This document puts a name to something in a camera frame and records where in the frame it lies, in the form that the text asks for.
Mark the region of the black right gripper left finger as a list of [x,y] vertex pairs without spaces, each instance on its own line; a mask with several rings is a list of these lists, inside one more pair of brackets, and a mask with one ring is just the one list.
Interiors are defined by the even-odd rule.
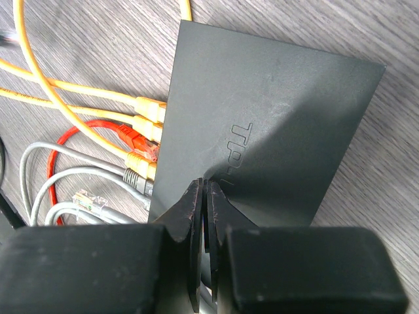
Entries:
[[148,224],[24,227],[1,246],[2,313],[196,313],[204,182]]

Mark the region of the black network switch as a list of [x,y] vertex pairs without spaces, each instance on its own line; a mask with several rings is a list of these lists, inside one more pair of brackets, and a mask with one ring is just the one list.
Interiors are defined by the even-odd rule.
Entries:
[[385,70],[181,22],[150,218],[203,178],[258,226],[311,224]]

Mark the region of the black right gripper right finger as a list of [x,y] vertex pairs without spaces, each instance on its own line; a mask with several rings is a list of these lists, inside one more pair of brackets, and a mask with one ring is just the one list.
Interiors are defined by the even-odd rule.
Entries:
[[206,181],[205,246],[219,313],[405,313],[379,236],[360,227],[259,227]]

